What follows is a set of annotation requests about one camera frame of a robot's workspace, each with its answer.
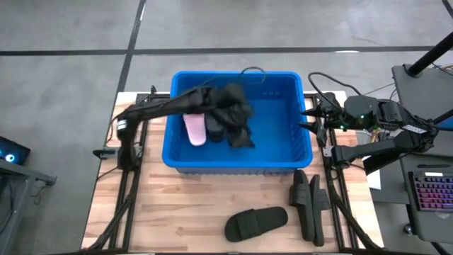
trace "black pole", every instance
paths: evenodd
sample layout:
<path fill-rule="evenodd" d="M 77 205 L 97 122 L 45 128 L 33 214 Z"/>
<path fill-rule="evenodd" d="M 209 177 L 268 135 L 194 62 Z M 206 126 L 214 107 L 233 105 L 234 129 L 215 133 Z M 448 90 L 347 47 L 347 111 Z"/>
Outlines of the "black pole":
<path fill-rule="evenodd" d="M 434 124 L 439 124 L 439 123 L 441 123 L 442 121 L 444 121 L 444 120 L 446 120 L 446 119 L 448 119 L 448 118 L 450 118 L 450 117 L 452 117 L 452 116 L 453 116 L 453 109 L 447 111 L 446 113 L 442 114 L 441 116 L 435 118 L 435 119 L 432 120 L 432 121 L 434 121 Z"/>
<path fill-rule="evenodd" d="M 423 57 L 421 57 L 419 60 L 417 60 L 417 62 L 415 62 L 408 69 L 406 69 L 406 72 L 412 77 L 418 76 L 419 73 L 421 73 L 424 70 L 424 68 L 428 67 L 440 56 L 449 51 L 452 47 L 453 47 L 453 33 L 450 33 L 436 46 L 434 46 L 433 49 L 431 49 L 429 52 L 426 52 L 426 54 L 423 55 Z"/>
<path fill-rule="evenodd" d="M 450 254 L 444 249 L 444 247 L 440 246 L 440 244 L 438 244 L 438 243 L 436 243 L 436 242 L 432 242 L 431 244 L 434 246 L 434 249 L 436 249 L 436 251 L 437 251 L 440 255 L 450 255 Z"/>

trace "wooden tabletop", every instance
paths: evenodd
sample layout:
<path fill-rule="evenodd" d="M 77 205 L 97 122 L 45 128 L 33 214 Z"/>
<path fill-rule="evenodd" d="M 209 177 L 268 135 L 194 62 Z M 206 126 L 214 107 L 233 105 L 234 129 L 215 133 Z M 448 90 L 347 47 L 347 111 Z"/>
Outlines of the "wooden tabletop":
<path fill-rule="evenodd" d="M 344 102 L 346 95 L 335 91 L 337 100 Z M 135 102 L 135 92 L 118 94 L 113 116 Z M 306 108 L 312 103 L 306 100 Z M 162 162 L 162 145 L 166 119 L 150 120 L 147 145 L 144 150 L 134 222 L 130 238 L 131 252 L 310 252 L 337 251 L 332 212 L 322 212 L 325 245 L 316 247 L 302 239 L 296 209 L 288 206 L 289 176 L 247 175 L 182 175 Z M 339 131 L 340 145 L 357 144 L 355 132 Z M 117 147 L 114 132 L 108 146 Z M 312 163 L 304 169 L 310 179 L 321 175 L 321 188 L 326 187 L 322 157 L 311 134 L 314 153 Z M 99 174 L 116 166 L 116 159 L 102 162 Z M 363 170 L 351 167 L 345 170 L 345 181 L 352 213 L 363 230 L 380 246 L 379 231 L 372 197 Z M 121 170 L 113 171 L 98 181 L 82 248 L 89 247 L 113 217 Z M 288 223 L 259 237 L 231 243 L 224 237 L 224 226 L 232 215 L 251 208 L 282 206 L 288 213 Z M 122 240 L 120 226 L 119 240 Z M 340 217 L 346 246 L 349 237 L 346 222 Z"/>

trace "black robotic arm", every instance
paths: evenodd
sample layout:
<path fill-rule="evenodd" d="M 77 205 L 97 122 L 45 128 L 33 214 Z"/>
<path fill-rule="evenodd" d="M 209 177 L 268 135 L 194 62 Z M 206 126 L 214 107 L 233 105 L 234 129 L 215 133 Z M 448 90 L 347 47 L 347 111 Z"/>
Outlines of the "black robotic arm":
<path fill-rule="evenodd" d="M 175 98 L 151 99 L 147 103 L 132 105 L 117 116 L 117 137 L 121 141 L 118 168 L 133 171 L 139 166 L 134 140 L 143 120 L 179 113 L 210 114 L 218 125 L 225 127 L 231 146 L 253 147 L 251 131 L 247 126 L 251 107 L 246 102 L 243 89 L 238 84 L 227 84 L 219 89 L 197 86 Z"/>
<path fill-rule="evenodd" d="M 397 136 L 371 144 L 349 147 L 338 145 L 330 153 L 335 165 L 347 166 L 357 158 L 371 156 L 364 160 L 368 173 L 397 160 L 403 153 L 426 152 L 433 147 L 434 138 L 439 130 L 433 120 L 425 120 L 410 114 L 399 103 L 390 100 L 378 100 L 369 96 L 350 96 L 341 108 L 333 93 L 319 96 L 319 104 L 303 115 L 323 118 L 314 123 L 300 123 L 316 134 L 318 143 L 327 149 L 326 131 L 329 128 L 341 130 L 369 130 L 381 128 L 388 131 L 400 131 Z"/>

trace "blue led light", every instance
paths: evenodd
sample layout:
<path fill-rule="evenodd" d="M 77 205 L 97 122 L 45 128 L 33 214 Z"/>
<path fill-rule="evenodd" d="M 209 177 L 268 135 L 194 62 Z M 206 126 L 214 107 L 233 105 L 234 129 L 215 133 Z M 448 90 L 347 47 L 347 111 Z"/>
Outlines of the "blue led light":
<path fill-rule="evenodd" d="M 12 154 L 8 154 L 5 157 L 5 160 L 8 161 L 8 162 L 13 162 L 14 159 L 16 159 L 16 157 L 14 155 L 12 155 Z"/>

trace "rgb keyboard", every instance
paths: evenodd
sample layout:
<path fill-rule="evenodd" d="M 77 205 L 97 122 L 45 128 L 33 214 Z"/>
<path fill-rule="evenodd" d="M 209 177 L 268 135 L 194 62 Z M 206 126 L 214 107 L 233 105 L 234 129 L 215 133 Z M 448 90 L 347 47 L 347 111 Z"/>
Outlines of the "rgb keyboard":
<path fill-rule="evenodd" d="M 453 176 L 412 175 L 418 209 L 453 212 Z"/>

